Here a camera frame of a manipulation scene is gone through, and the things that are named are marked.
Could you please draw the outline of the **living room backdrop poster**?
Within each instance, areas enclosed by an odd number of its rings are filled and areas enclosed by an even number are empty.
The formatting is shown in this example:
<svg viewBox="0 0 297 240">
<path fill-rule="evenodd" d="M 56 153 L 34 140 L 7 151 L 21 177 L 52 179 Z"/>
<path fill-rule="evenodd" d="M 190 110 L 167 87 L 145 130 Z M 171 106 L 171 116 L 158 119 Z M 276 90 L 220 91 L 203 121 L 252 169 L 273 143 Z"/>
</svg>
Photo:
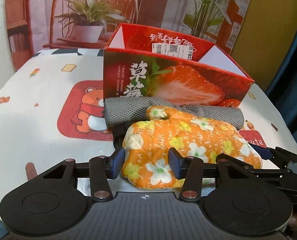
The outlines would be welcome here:
<svg viewBox="0 0 297 240">
<path fill-rule="evenodd" d="M 121 23 L 214 42 L 230 53 L 249 0 L 6 0 L 15 69 L 44 48 L 103 48 Z"/>
</svg>

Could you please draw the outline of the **white barcode label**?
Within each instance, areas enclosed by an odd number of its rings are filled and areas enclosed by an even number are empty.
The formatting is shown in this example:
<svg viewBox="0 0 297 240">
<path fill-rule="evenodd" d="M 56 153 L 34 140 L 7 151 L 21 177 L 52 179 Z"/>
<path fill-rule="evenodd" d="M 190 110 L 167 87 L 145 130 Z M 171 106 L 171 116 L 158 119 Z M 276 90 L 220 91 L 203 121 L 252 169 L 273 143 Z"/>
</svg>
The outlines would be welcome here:
<svg viewBox="0 0 297 240">
<path fill-rule="evenodd" d="M 192 60 L 193 46 L 181 44 L 153 43 L 152 52 L 161 55 L 176 57 L 179 59 Z"/>
</svg>

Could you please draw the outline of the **grey mesh cloth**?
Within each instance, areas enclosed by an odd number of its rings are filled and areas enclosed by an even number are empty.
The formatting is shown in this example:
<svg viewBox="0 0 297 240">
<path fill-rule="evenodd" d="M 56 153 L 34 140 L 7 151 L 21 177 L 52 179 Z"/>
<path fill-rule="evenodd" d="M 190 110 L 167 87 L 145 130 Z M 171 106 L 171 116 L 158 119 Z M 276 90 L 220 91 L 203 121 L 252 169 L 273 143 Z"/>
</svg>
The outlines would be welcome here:
<svg viewBox="0 0 297 240">
<path fill-rule="evenodd" d="M 238 130 L 244 125 L 244 116 L 238 108 L 205 105 L 178 106 L 169 101 L 145 96 L 106 98 L 104 100 L 106 125 L 111 128 L 125 122 L 147 120 L 146 111 L 151 106 L 172 107 L 197 117 L 224 121 Z"/>
</svg>

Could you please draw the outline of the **white cartoon tablecloth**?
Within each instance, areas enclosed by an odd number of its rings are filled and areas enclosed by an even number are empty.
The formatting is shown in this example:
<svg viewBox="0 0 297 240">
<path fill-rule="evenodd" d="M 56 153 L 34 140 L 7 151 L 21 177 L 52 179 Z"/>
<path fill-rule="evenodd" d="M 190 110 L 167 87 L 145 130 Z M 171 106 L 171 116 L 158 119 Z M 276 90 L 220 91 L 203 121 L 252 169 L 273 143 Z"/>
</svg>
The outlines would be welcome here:
<svg viewBox="0 0 297 240">
<path fill-rule="evenodd" d="M 102 89 L 103 50 L 41 50 L 0 90 L 0 202 L 3 197 L 64 159 L 88 162 L 114 152 L 112 134 L 80 133 L 71 122 L 82 97 Z M 257 85 L 239 106 L 249 142 L 297 154 L 281 114 Z"/>
</svg>

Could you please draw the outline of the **red strawberry cardboard box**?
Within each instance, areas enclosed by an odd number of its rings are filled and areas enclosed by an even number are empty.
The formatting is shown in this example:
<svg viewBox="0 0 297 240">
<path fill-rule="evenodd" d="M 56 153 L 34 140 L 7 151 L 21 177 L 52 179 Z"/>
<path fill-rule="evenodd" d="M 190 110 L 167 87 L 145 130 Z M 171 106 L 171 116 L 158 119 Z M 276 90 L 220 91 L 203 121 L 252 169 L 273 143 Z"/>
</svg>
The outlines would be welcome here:
<svg viewBox="0 0 297 240">
<path fill-rule="evenodd" d="M 193 59 L 152 52 L 153 43 L 193 46 Z M 253 79 L 218 45 L 176 31 L 120 24 L 104 48 L 104 97 L 153 97 L 175 105 L 238 107 Z"/>
</svg>

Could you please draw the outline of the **orange floral oven mitt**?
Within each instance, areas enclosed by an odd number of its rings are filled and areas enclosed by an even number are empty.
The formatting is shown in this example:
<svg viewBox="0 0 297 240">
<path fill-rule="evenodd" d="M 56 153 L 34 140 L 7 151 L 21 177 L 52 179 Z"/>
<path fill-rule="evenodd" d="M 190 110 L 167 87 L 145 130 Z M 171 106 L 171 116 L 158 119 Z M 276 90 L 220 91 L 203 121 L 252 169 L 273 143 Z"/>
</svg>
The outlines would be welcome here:
<svg viewBox="0 0 297 240">
<path fill-rule="evenodd" d="M 151 106 L 147 121 L 132 124 L 122 146 L 125 162 L 121 173 L 131 184 L 144 189 L 182 187 L 184 181 L 172 173 L 168 152 L 175 148 L 182 157 L 197 157 L 205 163 L 216 162 L 224 153 L 261 168 L 261 156 L 228 122 L 166 106 Z"/>
</svg>

